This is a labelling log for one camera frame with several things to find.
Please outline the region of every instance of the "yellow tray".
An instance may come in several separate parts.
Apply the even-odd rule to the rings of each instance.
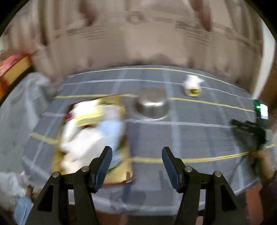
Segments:
[[[122,120],[125,118],[125,107],[123,102],[120,99],[120,96],[111,95],[111,96],[102,97],[99,99],[101,99],[100,104],[118,105],[120,107],[120,115]],[[72,110],[73,105],[74,104],[69,106],[67,112],[70,112]],[[60,150],[60,139],[61,139],[61,131],[63,130],[64,124],[65,124],[65,120],[63,121],[60,132],[57,135],[58,143],[55,147],[55,152],[54,152],[53,161],[52,161],[52,172],[59,171],[62,175],[65,174],[65,171],[63,171],[61,168],[61,162],[65,156],[65,153],[63,153]],[[104,185],[115,185],[115,184],[128,183],[132,181],[133,168],[132,168],[132,163],[129,160],[131,158],[131,155],[130,155],[130,146],[128,145],[127,134],[123,136],[117,151],[121,151],[123,155],[122,163],[119,164],[117,167],[112,168],[108,171],[104,181]]]

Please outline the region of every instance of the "metal screw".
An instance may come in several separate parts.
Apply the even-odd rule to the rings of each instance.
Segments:
[[[82,170],[83,172],[87,172],[87,171],[89,171],[89,167],[87,167],[87,166],[82,167],[81,170]]]
[[[222,176],[222,173],[219,172],[219,171],[216,171],[214,174],[215,174],[217,177],[221,177],[221,176]]]
[[[59,175],[60,175],[59,172],[54,172],[54,173],[52,173],[52,177],[54,177],[54,178],[58,177]]]
[[[185,167],[185,171],[187,171],[188,173],[190,173],[192,171],[191,167]]]

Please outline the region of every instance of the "metal pot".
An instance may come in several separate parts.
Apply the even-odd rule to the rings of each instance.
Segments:
[[[163,88],[145,88],[136,97],[137,111],[145,117],[163,119],[169,113],[169,102]]]

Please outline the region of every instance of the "gray table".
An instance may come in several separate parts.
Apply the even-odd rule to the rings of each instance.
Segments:
[[[183,93],[181,83],[188,73],[199,74],[204,79],[198,98]],[[236,194],[256,181],[247,157],[216,158],[247,151],[249,143],[244,140],[249,137],[236,131],[229,121],[255,121],[250,95],[224,78],[209,73],[153,65],[112,68],[68,77],[28,142],[22,158],[27,174],[40,184],[49,178],[55,138],[69,104],[97,94],[137,94],[147,87],[166,89],[167,97],[172,98],[170,115],[163,121],[138,119],[133,114],[132,95],[123,97],[135,182],[100,189],[93,195],[97,210],[136,215],[176,214],[181,194],[172,188],[161,163],[164,146],[169,146],[176,157],[193,159],[187,165],[198,172],[221,171]],[[199,162],[198,158],[212,159]],[[202,192],[200,208],[203,208],[204,195]],[[74,203],[72,193],[70,202]]]

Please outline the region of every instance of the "yellow tape line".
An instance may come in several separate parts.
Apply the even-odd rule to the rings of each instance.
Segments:
[[[44,141],[50,145],[55,145],[58,143],[57,139],[45,137],[38,133],[32,133],[31,136],[38,140]],[[268,149],[268,148],[271,148],[274,146],[275,146],[275,144],[271,144],[271,145],[266,146],[265,148]],[[213,161],[219,161],[219,160],[240,157],[240,156],[244,156],[247,154],[249,154],[249,152],[243,152],[243,153],[238,153],[238,154],[233,154],[233,155],[222,155],[222,156],[217,156],[217,157],[208,157],[208,158],[185,158],[185,159],[182,159],[182,161],[185,164],[186,163],[199,163],[199,162],[213,162]],[[145,158],[145,157],[133,157],[133,158],[128,159],[128,161],[136,162],[136,163],[163,163],[161,158]]]
[[[269,149],[269,148],[272,148],[272,147],[275,147],[275,144],[268,145],[268,146],[266,146],[265,148],[266,148],[266,149]]]
[[[48,144],[50,144],[50,145],[55,145],[55,144],[58,143],[58,140],[53,139],[53,138],[50,138],[50,137],[45,137],[45,136],[40,135],[40,134],[38,134],[38,133],[32,133],[32,134],[31,134],[31,137],[36,138],[36,139],[38,139],[38,140],[41,140],[41,141],[43,141],[43,142],[46,142],[46,143],[48,143]]]
[[[186,98],[169,98],[169,99],[170,100],[178,100],[178,101],[198,102],[198,103],[204,103],[204,104],[209,104],[209,105],[224,106],[224,107],[229,107],[229,108],[233,108],[233,109],[240,109],[240,110],[244,110],[244,111],[248,111],[248,112],[255,112],[250,109],[243,109],[243,108],[240,108],[237,106],[229,106],[229,105],[218,104],[218,103],[214,103],[214,102],[205,102],[205,101],[192,100],[192,99],[186,99]]]
[[[58,95],[54,98],[98,98],[98,97],[107,97],[110,96],[110,94],[81,94],[81,95]],[[118,94],[117,96],[120,97],[137,97],[137,95],[134,94]]]
[[[239,156],[247,155],[249,152],[243,152],[239,154],[233,154],[233,155],[223,155],[218,157],[208,157],[208,158],[185,158],[182,159],[183,163],[199,163],[199,162],[213,162],[213,161],[219,161],[219,160],[225,160],[230,158],[235,158]],[[145,157],[133,157],[130,159],[131,162],[136,163],[163,163],[163,160],[161,158],[145,158]]]
[[[58,99],[63,99],[63,98],[98,98],[98,97],[106,97],[109,96],[109,94],[82,94],[82,95],[59,95],[54,98]],[[137,97],[137,95],[134,94],[119,94],[120,97]],[[229,106],[229,105],[224,105],[224,104],[218,104],[218,103],[213,103],[213,102],[206,102],[206,101],[199,101],[199,100],[193,100],[193,99],[186,99],[186,98],[168,98],[169,100],[177,100],[177,101],[188,101],[188,102],[198,102],[198,103],[203,103],[203,104],[209,104],[209,105],[215,105],[215,106],[224,106],[224,107],[229,107],[233,109],[240,109],[248,112],[255,112],[250,109],[243,109],[237,106]]]
[[[205,77],[205,78],[213,79],[213,80],[216,80],[216,81],[220,81],[224,84],[228,84],[228,85],[231,85],[231,86],[234,86],[234,87],[238,88],[237,86],[235,86],[233,84],[230,84],[228,82],[225,82],[225,81],[222,81],[222,80],[210,77],[210,76],[202,75],[202,74],[199,74],[199,73],[188,72],[188,71],[184,71],[184,70],[175,70],[175,69],[167,69],[167,68],[117,68],[117,69],[107,69],[107,70],[96,70],[96,71],[90,71],[90,72],[86,72],[86,73],[96,73],[96,72],[115,71],[115,70],[168,70],[168,71],[189,73],[189,74],[194,74],[194,75],[202,76],[202,77]]]

